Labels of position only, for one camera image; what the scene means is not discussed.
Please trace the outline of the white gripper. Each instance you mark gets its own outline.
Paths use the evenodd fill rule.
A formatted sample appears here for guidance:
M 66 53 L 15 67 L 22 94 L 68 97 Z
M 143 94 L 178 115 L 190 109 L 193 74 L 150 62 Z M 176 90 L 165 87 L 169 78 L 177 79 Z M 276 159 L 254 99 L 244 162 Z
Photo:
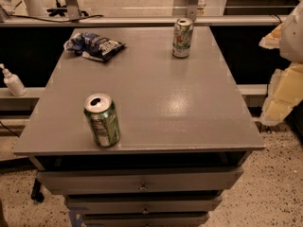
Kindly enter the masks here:
M 292 61 L 287 69 L 277 69 L 272 75 L 259 118 L 265 126 L 276 126 L 303 100 L 303 1 L 258 45 L 279 48 L 280 56 Z

